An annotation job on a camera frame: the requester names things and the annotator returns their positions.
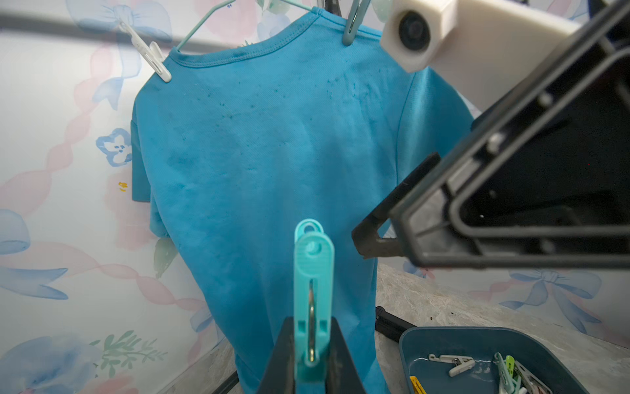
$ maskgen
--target clothespin in tray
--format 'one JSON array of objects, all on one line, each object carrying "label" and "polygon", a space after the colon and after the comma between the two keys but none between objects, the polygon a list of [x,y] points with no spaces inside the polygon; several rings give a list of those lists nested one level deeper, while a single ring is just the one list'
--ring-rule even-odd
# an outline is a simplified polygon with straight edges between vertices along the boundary
[{"label": "clothespin in tray", "polygon": [[515,361],[516,373],[522,378],[523,386],[529,394],[553,394],[551,389],[547,387],[539,378],[536,378],[527,368],[523,367],[518,361]]},{"label": "clothespin in tray", "polygon": [[451,378],[474,367],[474,359],[468,356],[451,356],[448,354],[443,354],[440,357],[435,357],[435,354],[429,354],[429,360],[446,362],[447,364],[455,364],[456,366],[451,368],[449,371],[449,376]]},{"label": "clothespin in tray", "polygon": [[512,378],[507,365],[505,365],[505,360],[499,352],[495,353],[495,363],[499,369],[499,394],[517,394],[518,389],[520,389],[520,376],[517,379]]}]

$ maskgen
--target tray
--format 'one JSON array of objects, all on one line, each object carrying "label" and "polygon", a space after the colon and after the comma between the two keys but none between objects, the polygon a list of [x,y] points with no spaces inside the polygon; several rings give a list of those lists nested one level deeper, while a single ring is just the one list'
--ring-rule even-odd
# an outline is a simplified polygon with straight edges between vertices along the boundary
[{"label": "tray", "polygon": [[[496,352],[511,355],[545,383],[553,394],[588,394],[580,382],[537,340],[509,328],[414,327],[398,342],[409,392],[416,376],[427,394],[498,394]],[[451,378],[454,364],[428,361],[429,354],[471,356],[476,365]]]}]

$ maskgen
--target blue bow pattern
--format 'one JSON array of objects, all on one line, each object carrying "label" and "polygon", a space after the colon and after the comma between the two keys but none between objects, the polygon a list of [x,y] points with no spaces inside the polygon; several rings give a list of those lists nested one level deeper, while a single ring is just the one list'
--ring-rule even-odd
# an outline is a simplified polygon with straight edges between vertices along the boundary
[{"label": "blue bow pattern", "polygon": [[190,318],[190,326],[193,328],[195,332],[204,331],[214,320],[212,314],[210,313],[210,309],[206,305],[204,308],[201,308]]},{"label": "blue bow pattern", "polygon": [[[24,219],[13,211],[0,209],[0,255],[20,253],[30,246],[31,238]],[[67,268],[30,270],[0,267],[0,288],[29,297],[68,299],[64,292],[48,286],[67,271]]]},{"label": "blue bow pattern", "polygon": [[510,277],[522,282],[536,283],[532,286],[529,296],[525,301],[504,301],[500,303],[513,310],[519,309],[523,305],[539,306],[547,302],[549,293],[547,283],[551,283],[551,294],[556,299],[560,310],[564,316],[581,333],[587,333],[583,322],[601,323],[602,321],[589,315],[562,292],[561,289],[569,291],[578,297],[592,299],[599,292],[602,280],[599,276],[585,271],[569,271],[559,273],[551,270],[511,270]]},{"label": "blue bow pattern", "polygon": [[92,101],[98,103],[107,99],[112,109],[117,110],[123,81],[138,76],[142,68],[140,54],[131,45],[131,38],[117,29],[118,24],[126,22],[138,33],[171,42],[171,20],[164,7],[154,1],[143,2],[132,9],[124,5],[110,6],[105,0],[66,0],[66,7],[76,25],[87,32],[116,31],[122,71],[119,77],[101,83]]}]

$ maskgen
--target green clothespin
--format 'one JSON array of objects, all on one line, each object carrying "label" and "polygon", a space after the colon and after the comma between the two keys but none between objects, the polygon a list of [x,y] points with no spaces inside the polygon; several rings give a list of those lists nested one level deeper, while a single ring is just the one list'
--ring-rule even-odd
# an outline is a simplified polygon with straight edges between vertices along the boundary
[{"label": "green clothespin", "polygon": [[508,368],[511,378],[514,377],[514,361],[514,357],[505,356],[505,366]]},{"label": "green clothespin", "polygon": [[503,356],[501,353],[495,353],[495,362],[496,366],[499,369],[499,393],[505,394],[517,394],[518,389],[520,389],[520,376],[517,379],[513,379],[508,372],[508,368],[505,365],[505,361],[503,360]]}]

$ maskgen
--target teal clothespin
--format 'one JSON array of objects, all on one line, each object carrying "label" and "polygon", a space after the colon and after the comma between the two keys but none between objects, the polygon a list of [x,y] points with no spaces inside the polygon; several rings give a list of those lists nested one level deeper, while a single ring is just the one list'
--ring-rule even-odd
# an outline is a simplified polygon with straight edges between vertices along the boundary
[{"label": "teal clothespin", "polygon": [[499,393],[518,394],[518,389],[520,389],[521,384],[520,376],[518,376],[517,379],[512,377],[505,364],[505,360],[503,360],[503,356],[501,356],[499,352],[495,353],[495,363],[499,368]]},{"label": "teal clothespin", "polygon": [[330,343],[335,246],[319,222],[295,227],[293,256],[295,381],[324,382]]},{"label": "teal clothespin", "polygon": [[369,5],[370,0],[362,0],[361,5],[359,5],[359,0],[352,0],[352,7],[348,14],[348,20],[346,21],[346,28],[341,38],[341,42],[343,42],[345,46],[349,46],[354,41],[358,27],[363,23],[363,18],[365,18],[365,13]]}]

